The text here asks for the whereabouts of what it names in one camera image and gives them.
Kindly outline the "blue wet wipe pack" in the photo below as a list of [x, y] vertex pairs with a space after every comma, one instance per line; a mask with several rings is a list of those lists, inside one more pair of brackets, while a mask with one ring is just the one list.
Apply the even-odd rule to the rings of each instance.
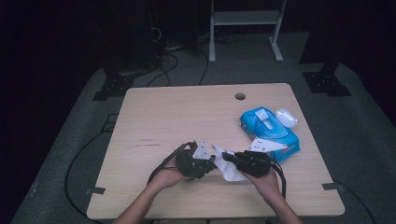
[[287, 109], [275, 113], [265, 107], [244, 112], [241, 128], [252, 140], [249, 151], [262, 152], [276, 162], [282, 162], [300, 151], [298, 136], [291, 130], [298, 124]]

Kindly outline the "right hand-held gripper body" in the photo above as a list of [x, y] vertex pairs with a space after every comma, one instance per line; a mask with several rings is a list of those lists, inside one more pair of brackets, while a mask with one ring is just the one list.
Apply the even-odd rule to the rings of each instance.
[[256, 137], [249, 150], [234, 153], [234, 164], [239, 171], [256, 178], [267, 175], [271, 168], [282, 176], [282, 168], [277, 161], [270, 158], [268, 153], [284, 148], [285, 146], [280, 143]]

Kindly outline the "black stand base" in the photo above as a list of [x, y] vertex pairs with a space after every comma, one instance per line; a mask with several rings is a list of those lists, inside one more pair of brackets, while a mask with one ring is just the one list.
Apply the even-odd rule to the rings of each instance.
[[94, 101], [105, 101], [108, 97], [124, 96], [133, 86], [133, 76], [123, 76], [114, 69], [105, 68], [106, 79], [102, 88], [93, 96]]
[[304, 80], [313, 93], [327, 93], [331, 97], [350, 96], [349, 89], [335, 75], [340, 62], [328, 61], [319, 71], [303, 72]]

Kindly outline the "person's left hand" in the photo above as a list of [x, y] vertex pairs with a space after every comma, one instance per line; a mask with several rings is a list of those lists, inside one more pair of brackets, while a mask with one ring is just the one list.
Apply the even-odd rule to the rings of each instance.
[[151, 179], [148, 183], [147, 189], [150, 192], [159, 193], [163, 189], [172, 188], [182, 180], [186, 180], [178, 169], [176, 160], [172, 159]]

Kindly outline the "white wet wipe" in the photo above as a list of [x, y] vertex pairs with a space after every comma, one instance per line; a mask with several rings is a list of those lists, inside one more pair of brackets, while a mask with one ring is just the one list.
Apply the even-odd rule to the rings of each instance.
[[234, 156], [234, 152], [229, 149], [223, 149], [215, 144], [212, 145], [215, 153], [214, 164], [221, 171], [223, 178], [229, 182], [247, 181], [247, 179], [237, 170], [231, 161], [223, 159], [223, 154]]

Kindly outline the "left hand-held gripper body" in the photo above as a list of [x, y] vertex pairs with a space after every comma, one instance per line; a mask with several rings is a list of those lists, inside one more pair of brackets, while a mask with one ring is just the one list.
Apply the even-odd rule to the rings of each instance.
[[181, 146], [176, 154], [177, 170], [190, 179], [200, 179], [216, 169], [212, 157], [208, 159], [195, 159], [193, 154], [197, 151], [196, 142], [189, 142]]

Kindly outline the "person's right hand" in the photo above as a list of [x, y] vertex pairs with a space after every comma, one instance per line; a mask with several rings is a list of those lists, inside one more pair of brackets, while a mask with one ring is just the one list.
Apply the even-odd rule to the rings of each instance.
[[243, 176], [254, 185], [266, 203], [272, 204], [282, 199], [276, 171], [273, 168], [269, 170], [267, 175], [262, 177], [254, 177], [246, 173], [243, 173]]

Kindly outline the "dark equipment cabinet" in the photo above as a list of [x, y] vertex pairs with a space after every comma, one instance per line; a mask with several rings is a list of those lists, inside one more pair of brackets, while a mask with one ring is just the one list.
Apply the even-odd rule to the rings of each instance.
[[132, 66], [151, 69], [158, 62], [150, 25], [149, 0], [108, 0], [114, 18], [116, 49]]

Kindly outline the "white metal stand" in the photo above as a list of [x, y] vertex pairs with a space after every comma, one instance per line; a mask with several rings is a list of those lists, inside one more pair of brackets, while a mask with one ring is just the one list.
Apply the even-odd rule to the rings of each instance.
[[284, 58], [277, 44], [277, 39], [288, 0], [281, 0], [280, 8], [276, 10], [256, 11], [216, 11], [214, 0], [211, 0], [208, 60], [216, 61], [215, 28], [218, 26], [245, 26], [245, 25], [274, 25], [272, 36], [268, 37], [275, 59], [282, 63]]

